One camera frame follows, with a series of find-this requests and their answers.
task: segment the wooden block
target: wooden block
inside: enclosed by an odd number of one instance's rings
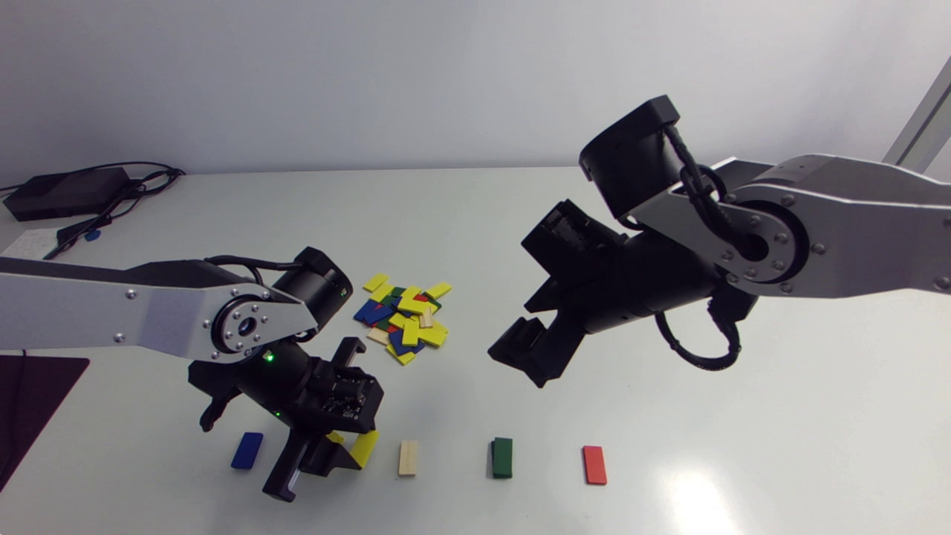
[[[396,328],[403,328],[406,325],[406,316],[402,314],[393,314],[390,316],[390,325]]]
[[[512,439],[495,437],[492,441],[492,477],[512,478]]]
[[[416,358],[416,354],[413,351],[410,351],[408,353],[403,353],[402,355],[397,355],[397,360],[399,361],[400,364],[404,366],[413,362],[413,359],[415,358]]]
[[[607,485],[608,473],[604,469],[604,451],[601,446],[584,446],[585,478],[588,485]]]
[[[363,285],[363,289],[370,292],[377,291],[377,288],[382,286],[383,283],[385,283],[388,280],[390,280],[390,277],[384,275],[383,273],[377,273],[376,275],[371,277],[370,280],[367,281],[365,285]]]
[[[379,303],[384,297],[390,295],[391,291],[393,291],[393,285],[389,283],[383,283],[379,285],[377,289],[373,290],[373,293],[370,294],[370,299]]]
[[[433,299],[438,299],[449,293],[449,290],[451,289],[453,289],[453,287],[449,286],[447,283],[439,283],[434,287],[427,289],[426,295],[432,297]]]
[[[430,346],[439,347],[446,341],[446,335],[449,334],[449,331],[437,328],[437,321],[433,320],[433,326],[430,328],[421,328],[419,330],[419,340],[422,340]]]
[[[416,316],[406,318],[403,324],[403,345],[412,346],[419,344],[419,321]]]
[[[404,440],[399,443],[399,469],[397,475],[415,476],[419,441]]]
[[[366,335],[366,337],[369,338],[370,340],[373,340],[374,342],[383,344],[384,346],[387,346],[390,344],[390,335],[385,330],[380,328],[374,327],[373,329],[370,330],[370,332]]]
[[[426,308],[426,311],[419,315],[419,328],[431,328],[433,326],[433,309]]]
[[[350,456],[354,458],[354,461],[357,461],[360,468],[366,467],[367,461],[370,460],[370,454],[373,453],[373,448],[377,445],[378,438],[379,431],[375,429],[369,433],[357,435],[354,446],[350,448]]]
[[[427,309],[431,308],[432,305],[429,303],[423,303],[422,301],[417,301],[411,297],[403,297],[399,300],[397,304],[397,309],[403,312],[412,312],[414,314],[422,314]]]

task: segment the black motor joint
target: black motor joint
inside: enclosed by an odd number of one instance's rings
[[[634,208],[681,180],[685,166],[669,140],[679,118],[669,98],[655,98],[581,151],[581,168],[616,220],[627,222]],[[489,355],[543,387],[561,376],[586,335],[649,316],[665,326],[665,310],[713,297],[711,316],[729,341],[725,357],[692,355],[672,334],[668,337],[669,329],[661,331],[671,347],[696,366],[721,369],[732,364],[740,350],[734,324],[746,317],[756,298],[728,285],[721,269],[660,232],[625,226],[641,231],[632,237],[619,234],[571,200],[558,203],[522,241],[549,274],[525,308],[532,313],[556,310],[555,319],[545,327],[537,318],[519,318],[489,348]]]

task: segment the table surface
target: table surface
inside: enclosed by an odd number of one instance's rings
[[[58,261],[289,260],[313,246],[355,285],[378,271],[402,286],[453,284],[439,313],[449,339],[407,367],[369,343],[358,365],[386,391],[376,451],[363,471],[301,475],[293,504],[261,493],[286,430],[251,401],[202,433],[208,398],[185,381],[186,361],[48,351],[92,363],[0,493],[0,533],[946,530],[951,301],[910,290],[764,299],[741,324],[738,364],[716,373],[636,322],[586,339],[539,390],[486,349],[545,279],[519,242],[569,197],[610,219],[575,168],[188,176],[143,201]],[[341,336],[364,335],[350,316],[365,297],[308,351],[329,358]],[[669,317],[688,347],[722,350],[703,305]],[[245,431],[265,436],[246,472],[229,467]],[[487,478],[495,436],[514,439],[512,480]],[[400,479],[408,439],[418,475]],[[585,445],[604,447],[607,486],[585,485]]]

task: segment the blue object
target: blue object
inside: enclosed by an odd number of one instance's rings
[[[424,347],[426,347],[426,345],[423,344],[422,342],[419,342],[419,345],[416,347],[404,346],[402,329],[396,332],[390,333],[390,344],[393,344],[393,349],[397,351],[397,355],[405,355],[406,353],[409,353],[410,351],[413,351],[414,353],[419,353],[420,351],[422,351]]]
[[[376,310],[371,310],[363,314],[363,322],[372,325],[376,322],[381,322],[392,315],[393,310],[391,310],[389,307],[380,307]]]
[[[354,314],[354,319],[357,320],[358,322],[366,323],[366,314],[373,312],[375,309],[377,309],[377,305],[379,305],[379,303],[368,299],[366,302],[366,305],[363,305],[362,307],[360,307],[360,310],[357,310],[357,313]]]
[[[244,433],[238,444],[238,451],[235,451],[235,458],[231,460],[231,467],[238,470],[250,470],[258,457],[262,440],[264,440],[263,433]]]

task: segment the red block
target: red block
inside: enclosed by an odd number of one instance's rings
[[[584,446],[585,477],[588,485],[607,485],[608,473],[604,469],[604,451],[601,446]]]

